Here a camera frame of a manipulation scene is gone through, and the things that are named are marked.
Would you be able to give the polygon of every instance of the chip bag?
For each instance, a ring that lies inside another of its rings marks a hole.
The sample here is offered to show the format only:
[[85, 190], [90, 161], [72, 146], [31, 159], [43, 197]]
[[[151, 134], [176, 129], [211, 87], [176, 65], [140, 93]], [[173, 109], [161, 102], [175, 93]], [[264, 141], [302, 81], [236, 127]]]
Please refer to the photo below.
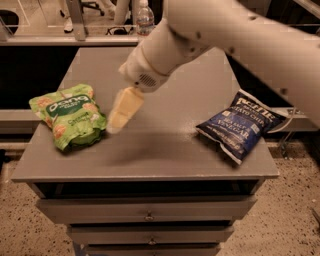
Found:
[[240, 89], [229, 108], [197, 125], [196, 130], [220, 143], [222, 150], [241, 164], [261, 136], [284, 120], [285, 117]]
[[62, 151], [89, 146], [101, 139], [106, 117], [95, 103], [90, 85], [48, 93], [29, 101], [32, 111], [52, 129], [54, 144]]

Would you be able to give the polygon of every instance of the gray cabinet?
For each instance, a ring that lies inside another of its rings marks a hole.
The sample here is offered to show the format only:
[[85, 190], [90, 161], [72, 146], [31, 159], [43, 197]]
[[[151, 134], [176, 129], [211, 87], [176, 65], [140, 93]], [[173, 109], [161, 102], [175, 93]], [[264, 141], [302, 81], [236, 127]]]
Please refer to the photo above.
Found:
[[[64, 87], [87, 81], [108, 113], [124, 83], [116, 71], [131, 50], [81, 48]], [[216, 255], [257, 189], [279, 175], [263, 139], [238, 166], [194, 130], [238, 89], [224, 53], [213, 49], [146, 95], [121, 134], [92, 147], [61, 153], [41, 123], [12, 180], [28, 183], [40, 211], [65, 224], [89, 255]]]

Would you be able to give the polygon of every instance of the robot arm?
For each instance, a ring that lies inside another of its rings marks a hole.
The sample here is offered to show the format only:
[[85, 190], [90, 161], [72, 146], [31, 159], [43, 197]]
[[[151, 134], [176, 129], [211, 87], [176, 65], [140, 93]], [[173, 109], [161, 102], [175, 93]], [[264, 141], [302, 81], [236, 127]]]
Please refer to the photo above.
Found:
[[162, 21], [120, 72], [142, 92], [152, 92], [176, 68], [212, 47], [232, 55], [320, 127], [320, 39], [259, 16], [236, 0], [164, 0]]

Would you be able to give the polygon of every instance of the drawer handle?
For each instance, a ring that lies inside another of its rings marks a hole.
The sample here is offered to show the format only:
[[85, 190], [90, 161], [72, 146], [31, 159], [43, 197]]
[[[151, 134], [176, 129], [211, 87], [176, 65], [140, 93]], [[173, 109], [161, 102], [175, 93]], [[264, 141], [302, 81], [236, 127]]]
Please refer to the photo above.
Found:
[[145, 221], [154, 221], [154, 217], [151, 215], [151, 212], [148, 212], [148, 215], [144, 217]]
[[156, 242], [153, 238], [151, 238], [151, 240], [149, 241], [148, 244], [149, 244], [149, 245], [156, 245], [157, 242]]

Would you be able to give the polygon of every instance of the terrazzo floor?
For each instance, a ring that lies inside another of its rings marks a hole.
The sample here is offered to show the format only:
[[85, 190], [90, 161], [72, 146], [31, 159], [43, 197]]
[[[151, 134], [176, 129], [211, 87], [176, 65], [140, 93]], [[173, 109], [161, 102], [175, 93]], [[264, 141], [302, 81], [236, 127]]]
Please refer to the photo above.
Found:
[[[54, 225], [36, 207], [37, 196], [26, 184], [10, 181], [26, 143], [2, 143], [13, 160], [0, 176], [0, 256], [71, 256], [72, 241], [63, 225]], [[280, 177], [258, 190], [257, 203], [218, 256], [320, 256], [320, 230], [311, 208], [320, 205], [319, 163], [308, 143], [293, 140], [291, 160], [277, 143], [267, 141]]]

